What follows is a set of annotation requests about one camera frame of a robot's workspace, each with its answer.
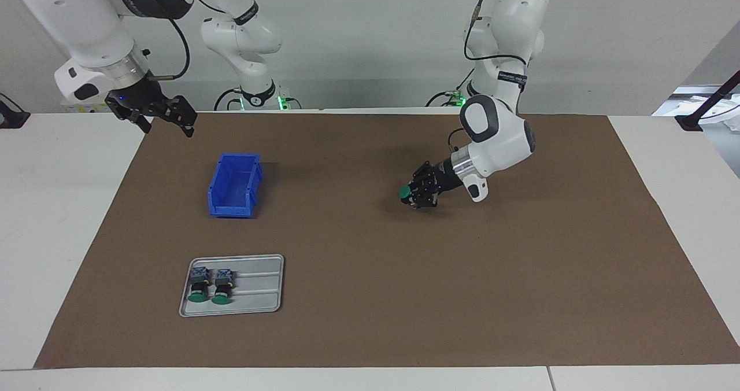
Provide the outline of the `white box with label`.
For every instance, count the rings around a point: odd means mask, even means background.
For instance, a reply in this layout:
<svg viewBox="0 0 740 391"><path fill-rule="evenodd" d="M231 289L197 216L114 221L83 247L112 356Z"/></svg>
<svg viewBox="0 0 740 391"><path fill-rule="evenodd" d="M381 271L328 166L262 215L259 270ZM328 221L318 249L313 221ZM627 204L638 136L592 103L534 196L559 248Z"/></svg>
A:
<svg viewBox="0 0 740 391"><path fill-rule="evenodd" d="M61 106L64 111L69 113L111 113L108 105L104 102L101 95L94 96L85 101L70 101L66 98L61 99Z"/></svg>

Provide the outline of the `brown table mat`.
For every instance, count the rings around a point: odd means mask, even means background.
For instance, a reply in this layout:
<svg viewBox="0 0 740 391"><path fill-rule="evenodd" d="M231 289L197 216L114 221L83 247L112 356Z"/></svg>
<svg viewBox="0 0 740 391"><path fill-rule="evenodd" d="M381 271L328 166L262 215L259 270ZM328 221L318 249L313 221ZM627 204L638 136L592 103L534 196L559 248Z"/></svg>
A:
<svg viewBox="0 0 740 391"><path fill-rule="evenodd" d="M35 362L72 367L738 364L740 345L603 116L528 115L536 151L412 210L452 115L201 114L154 124ZM212 217L224 152L251 218ZM184 318L196 257L284 257L278 311Z"/></svg>

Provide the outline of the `blue plastic storage bin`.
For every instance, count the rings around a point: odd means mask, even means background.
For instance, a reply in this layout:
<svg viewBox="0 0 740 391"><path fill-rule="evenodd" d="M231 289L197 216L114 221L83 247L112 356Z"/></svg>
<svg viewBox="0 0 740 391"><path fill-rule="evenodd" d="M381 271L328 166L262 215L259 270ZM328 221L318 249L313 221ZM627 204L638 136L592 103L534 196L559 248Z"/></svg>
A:
<svg viewBox="0 0 740 391"><path fill-rule="evenodd" d="M222 153L207 191L209 214L219 218L251 218L261 181L259 154Z"/></svg>

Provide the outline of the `black table clamp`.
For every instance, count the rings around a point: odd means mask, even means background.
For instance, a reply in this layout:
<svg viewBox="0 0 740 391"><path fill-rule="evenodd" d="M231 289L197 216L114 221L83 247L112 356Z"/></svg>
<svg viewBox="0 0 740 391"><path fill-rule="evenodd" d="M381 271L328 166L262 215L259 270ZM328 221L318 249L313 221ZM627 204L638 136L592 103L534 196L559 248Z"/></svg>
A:
<svg viewBox="0 0 740 391"><path fill-rule="evenodd" d="M31 113L0 91L0 128L21 128L30 116Z"/></svg>

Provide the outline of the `grey metal tray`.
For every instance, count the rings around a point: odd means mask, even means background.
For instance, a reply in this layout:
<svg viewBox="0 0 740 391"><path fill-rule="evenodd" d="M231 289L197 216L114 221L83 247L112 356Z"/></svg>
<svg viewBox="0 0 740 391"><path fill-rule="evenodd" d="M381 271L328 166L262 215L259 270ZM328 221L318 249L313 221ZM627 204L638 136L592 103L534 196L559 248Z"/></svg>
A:
<svg viewBox="0 0 740 391"><path fill-rule="evenodd" d="M207 267L210 275L208 300L203 303L189 302L187 280L183 286L178 313L184 318L269 313L278 311L281 305L284 257L280 254L258 254L257 256L196 257L188 265ZM234 288L227 305L211 302L215 291L214 276L219 269L231 269Z"/></svg>

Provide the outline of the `white sheet pile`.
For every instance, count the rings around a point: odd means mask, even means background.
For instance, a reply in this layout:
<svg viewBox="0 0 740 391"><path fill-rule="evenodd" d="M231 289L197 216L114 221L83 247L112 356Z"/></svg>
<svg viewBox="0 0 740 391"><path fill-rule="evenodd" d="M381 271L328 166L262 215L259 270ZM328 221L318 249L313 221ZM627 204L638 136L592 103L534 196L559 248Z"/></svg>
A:
<svg viewBox="0 0 740 391"><path fill-rule="evenodd" d="M682 86L677 88L652 115L658 117L691 115L718 89L718 86ZM698 125L727 124L728 121L732 122L731 130L740 130L740 85L703 114Z"/></svg>

